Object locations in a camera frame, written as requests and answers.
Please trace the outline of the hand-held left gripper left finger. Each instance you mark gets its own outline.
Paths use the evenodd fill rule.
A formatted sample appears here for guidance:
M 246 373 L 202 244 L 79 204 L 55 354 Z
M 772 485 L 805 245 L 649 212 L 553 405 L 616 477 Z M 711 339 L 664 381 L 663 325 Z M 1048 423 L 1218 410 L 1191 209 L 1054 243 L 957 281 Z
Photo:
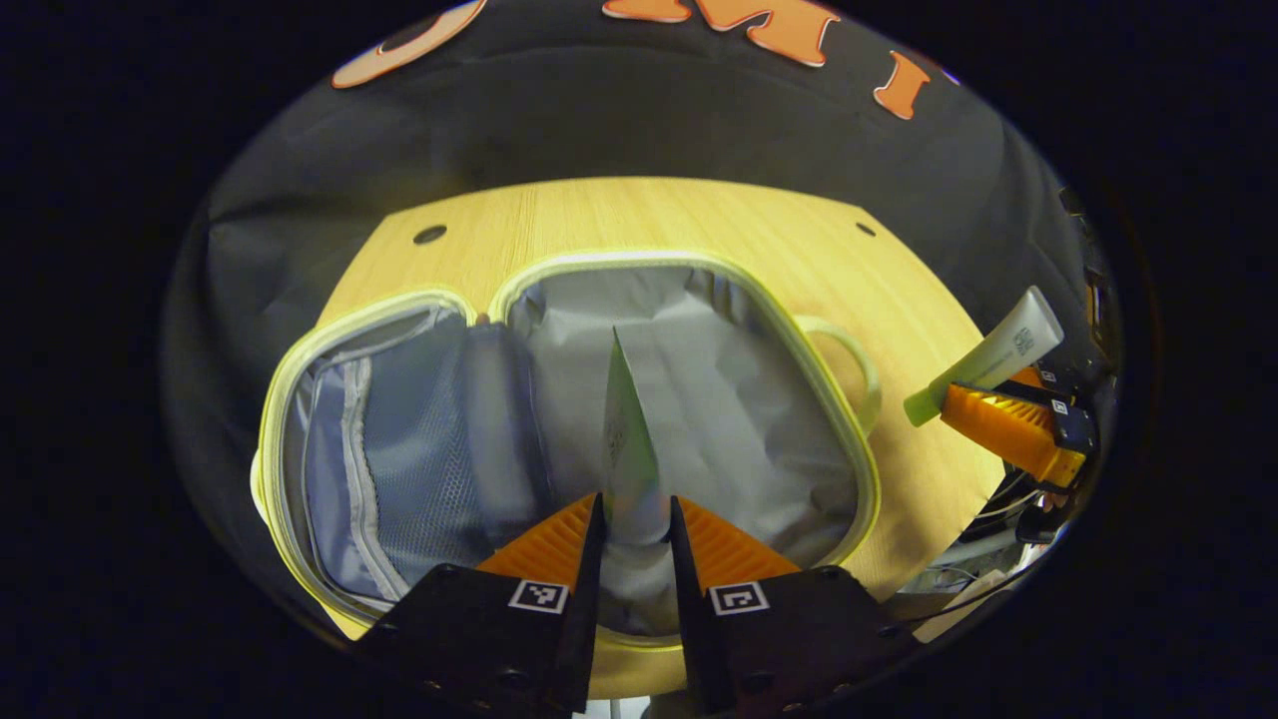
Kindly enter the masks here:
M 584 713 L 606 536 L 583 496 L 478 567 L 429 570 L 354 651 L 456 714 Z

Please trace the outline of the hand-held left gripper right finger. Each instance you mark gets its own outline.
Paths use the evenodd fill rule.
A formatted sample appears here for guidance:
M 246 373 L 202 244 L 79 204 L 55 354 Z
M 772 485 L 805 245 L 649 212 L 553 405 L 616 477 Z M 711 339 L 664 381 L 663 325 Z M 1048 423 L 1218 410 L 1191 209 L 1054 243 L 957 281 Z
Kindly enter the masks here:
M 849 570 L 803 570 L 688 497 L 671 497 L 668 541 L 703 716 L 822 716 L 921 650 Z

